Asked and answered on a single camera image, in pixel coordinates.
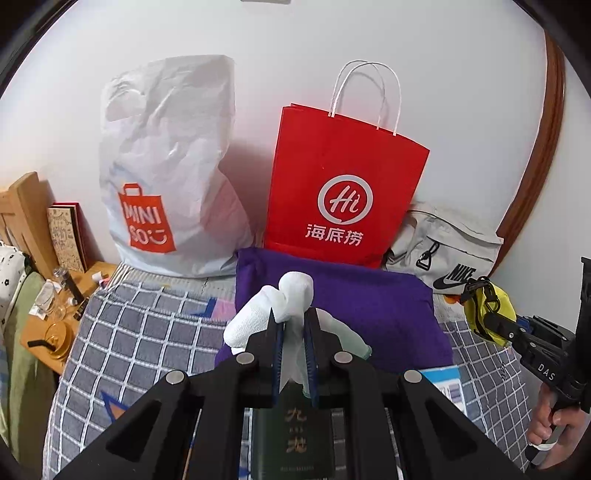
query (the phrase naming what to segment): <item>book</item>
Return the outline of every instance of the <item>book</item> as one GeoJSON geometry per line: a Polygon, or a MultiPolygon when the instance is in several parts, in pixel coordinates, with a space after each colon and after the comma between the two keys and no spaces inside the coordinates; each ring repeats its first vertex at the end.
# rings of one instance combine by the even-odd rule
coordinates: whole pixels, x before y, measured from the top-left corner
{"type": "Polygon", "coordinates": [[[334,478],[332,415],[312,407],[300,384],[288,382],[273,408],[252,412],[254,480],[334,478]]]}
{"type": "Polygon", "coordinates": [[[68,270],[85,272],[87,261],[80,231],[77,203],[54,203],[47,209],[47,222],[57,260],[68,270]]]}

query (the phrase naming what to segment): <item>green cloth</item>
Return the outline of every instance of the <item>green cloth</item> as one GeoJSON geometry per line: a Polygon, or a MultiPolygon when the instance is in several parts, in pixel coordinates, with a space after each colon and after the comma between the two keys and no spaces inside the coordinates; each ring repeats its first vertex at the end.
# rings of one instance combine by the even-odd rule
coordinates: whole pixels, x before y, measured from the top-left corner
{"type": "Polygon", "coordinates": [[[20,344],[29,310],[45,279],[31,273],[24,281],[4,328],[10,388],[8,394],[8,441],[14,458],[31,478],[41,478],[43,444],[51,401],[56,392],[53,371],[20,344]]]}

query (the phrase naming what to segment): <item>small bottle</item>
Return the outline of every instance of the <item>small bottle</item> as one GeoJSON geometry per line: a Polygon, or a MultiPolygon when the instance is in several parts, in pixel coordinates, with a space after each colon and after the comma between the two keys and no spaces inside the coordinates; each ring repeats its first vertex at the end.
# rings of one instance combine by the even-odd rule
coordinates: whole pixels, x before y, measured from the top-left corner
{"type": "Polygon", "coordinates": [[[53,270],[53,275],[55,276],[55,278],[57,278],[59,280],[59,282],[62,285],[65,285],[66,288],[68,290],[70,290],[70,292],[72,292],[72,295],[74,295],[74,299],[76,301],[76,304],[80,304],[84,301],[84,295],[80,292],[80,290],[76,286],[76,283],[74,282],[74,279],[70,275],[70,272],[68,272],[68,270],[66,268],[64,268],[64,267],[55,268],[53,270]]]}

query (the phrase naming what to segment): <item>hand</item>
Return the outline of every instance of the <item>hand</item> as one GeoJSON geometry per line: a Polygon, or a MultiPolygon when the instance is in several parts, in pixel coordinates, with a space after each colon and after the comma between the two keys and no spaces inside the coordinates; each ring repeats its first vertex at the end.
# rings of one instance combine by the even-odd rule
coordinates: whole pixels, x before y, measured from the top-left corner
{"type": "Polygon", "coordinates": [[[554,398],[555,394],[552,393],[550,387],[542,384],[538,395],[538,404],[531,412],[531,423],[527,429],[527,439],[534,445],[539,445],[550,438],[552,424],[566,425],[558,443],[548,452],[538,468],[549,468],[566,460],[574,452],[589,424],[589,415],[578,407],[564,408],[552,416],[550,403],[554,398]]]}

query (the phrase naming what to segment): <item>green book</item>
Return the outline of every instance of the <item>green book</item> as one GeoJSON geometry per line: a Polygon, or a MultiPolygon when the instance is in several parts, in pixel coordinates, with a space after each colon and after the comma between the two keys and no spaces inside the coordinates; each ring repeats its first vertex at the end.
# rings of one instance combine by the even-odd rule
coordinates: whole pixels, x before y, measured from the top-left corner
{"type": "Polygon", "coordinates": [[[330,410],[312,407],[300,384],[288,382],[273,408],[252,415],[254,480],[334,478],[330,410]]]}

